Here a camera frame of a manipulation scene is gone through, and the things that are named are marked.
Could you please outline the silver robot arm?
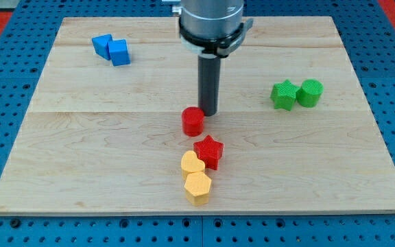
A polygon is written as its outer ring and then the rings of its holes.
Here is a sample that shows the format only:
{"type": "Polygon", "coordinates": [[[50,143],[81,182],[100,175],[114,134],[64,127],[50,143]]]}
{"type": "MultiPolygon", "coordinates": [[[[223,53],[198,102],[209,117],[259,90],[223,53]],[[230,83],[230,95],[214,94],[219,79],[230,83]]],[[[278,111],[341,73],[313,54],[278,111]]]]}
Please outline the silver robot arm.
{"type": "Polygon", "coordinates": [[[202,58],[227,58],[253,26],[253,19],[242,20],[243,7],[243,0],[182,0],[182,44],[202,58]]]}

